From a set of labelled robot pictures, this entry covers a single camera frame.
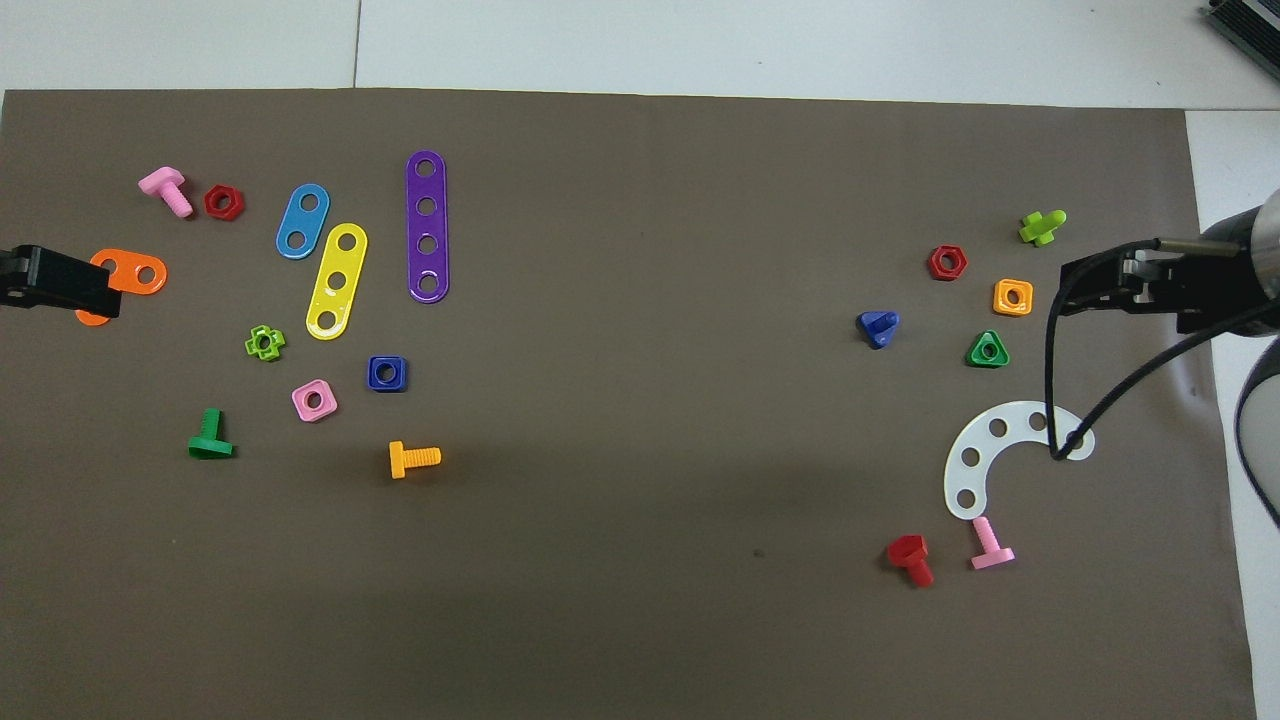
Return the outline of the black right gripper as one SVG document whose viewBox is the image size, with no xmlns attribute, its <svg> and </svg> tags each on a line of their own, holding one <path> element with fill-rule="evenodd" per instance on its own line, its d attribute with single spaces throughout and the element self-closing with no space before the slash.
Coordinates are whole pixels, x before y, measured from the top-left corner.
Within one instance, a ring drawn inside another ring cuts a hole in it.
<svg viewBox="0 0 1280 720">
<path fill-rule="evenodd" d="M 1277 279 L 1233 246 L 1120 246 L 1061 268 L 1060 316 L 1107 310 L 1171 315 L 1180 334 L 1276 336 Z"/>
</svg>

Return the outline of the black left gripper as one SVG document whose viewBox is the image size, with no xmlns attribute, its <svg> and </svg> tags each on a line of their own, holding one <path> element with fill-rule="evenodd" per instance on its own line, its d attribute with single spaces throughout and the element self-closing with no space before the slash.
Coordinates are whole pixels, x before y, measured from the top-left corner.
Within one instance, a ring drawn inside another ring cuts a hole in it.
<svg viewBox="0 0 1280 720">
<path fill-rule="evenodd" d="M 84 307 L 86 322 L 119 316 L 122 292 L 102 266 L 38 245 L 1 251 L 1 304 L 10 307 Z"/>
</svg>

